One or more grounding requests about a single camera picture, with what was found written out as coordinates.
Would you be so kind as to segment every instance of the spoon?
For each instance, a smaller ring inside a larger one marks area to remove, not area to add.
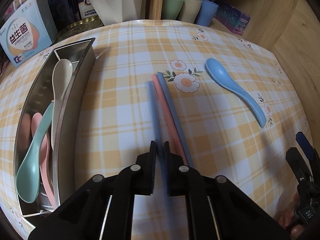
[[[52,73],[53,88],[53,116],[51,126],[51,146],[54,147],[56,130],[62,102],[73,73],[73,66],[70,60],[61,59],[57,62]]]
[[[42,115],[40,113],[35,113],[32,117],[31,121],[31,133],[32,136],[35,135],[36,130],[41,122]],[[42,178],[42,183],[44,186],[45,193],[53,207],[56,209],[56,203],[54,200],[53,187],[49,174],[49,151],[50,151],[50,143],[49,143],[49,133],[47,132],[44,136],[40,147],[40,174]]]
[[[27,203],[33,203],[39,192],[39,152],[40,146],[52,122],[53,103],[51,103],[39,123],[29,150],[24,157],[16,176],[19,197]]]
[[[267,121],[264,112],[262,111],[258,103],[252,98],[252,96],[250,96],[230,77],[228,71],[224,68],[224,66],[222,66],[221,63],[214,58],[207,59],[205,62],[205,66],[215,82],[217,82],[225,89],[237,94],[249,104],[256,118],[258,119],[260,127],[263,128]]]

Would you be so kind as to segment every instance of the table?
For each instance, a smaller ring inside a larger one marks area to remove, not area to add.
[[[154,139],[146,82],[157,71],[178,112],[195,168],[204,176],[225,175],[271,216],[296,192],[285,161],[295,134],[312,142],[308,121],[290,80],[275,56],[231,34],[177,21],[138,20],[71,37],[37,54],[0,84],[0,205],[26,239],[32,227],[20,217],[13,181],[13,149],[20,112],[39,69],[54,47],[95,37],[100,60],[88,81],[79,118],[75,186],[94,174],[111,176],[148,151]],[[204,62],[220,61],[261,106],[261,129],[246,104],[206,73]],[[163,140],[170,141],[161,116]],[[132,239],[186,239],[183,198],[173,200],[176,225],[166,217],[156,180],[155,194],[135,199]]]

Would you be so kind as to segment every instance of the green cup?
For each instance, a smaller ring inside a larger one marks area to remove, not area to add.
[[[184,0],[163,0],[161,20],[175,20],[181,10]]]

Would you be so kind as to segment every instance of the stainless steel container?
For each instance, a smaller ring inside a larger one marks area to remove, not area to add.
[[[96,60],[92,48],[94,40],[95,38],[77,41],[56,48],[51,52],[31,86],[18,123],[13,156],[14,181],[16,180],[18,168],[27,153],[25,149],[19,147],[19,142],[23,140],[21,129],[22,117],[24,114],[29,114],[32,117],[36,112],[44,113],[53,100],[53,69],[60,59],[66,58],[70,60],[74,67],[74,72],[63,99],[56,130],[54,150],[50,155],[49,161],[50,176],[57,207],[75,191],[74,153],[76,131],[83,95]],[[17,190],[16,195],[19,200],[22,217],[34,227],[52,212],[53,208],[45,196],[42,182],[40,182],[38,198],[34,203],[25,203],[18,196]]]

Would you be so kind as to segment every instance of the tablecloth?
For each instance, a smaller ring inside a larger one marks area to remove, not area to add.
[[[264,48],[218,30],[177,21],[138,20],[71,37],[37,54],[0,84],[0,206],[26,239],[32,227],[21,218],[13,181],[13,149],[28,91],[54,47],[95,37],[94,65],[79,118],[75,185],[94,174],[111,176],[148,152],[154,139],[146,82],[164,73],[195,168],[205,176],[225,175],[271,216],[291,202],[296,179],[285,161],[295,134],[311,133],[299,97],[275,56]],[[260,105],[263,129],[235,94],[215,83],[204,62],[220,61]],[[161,115],[163,140],[170,141]],[[156,178],[160,176],[159,166]],[[187,239],[183,197],[172,199],[174,227],[167,216],[163,185],[137,196],[132,239]]]

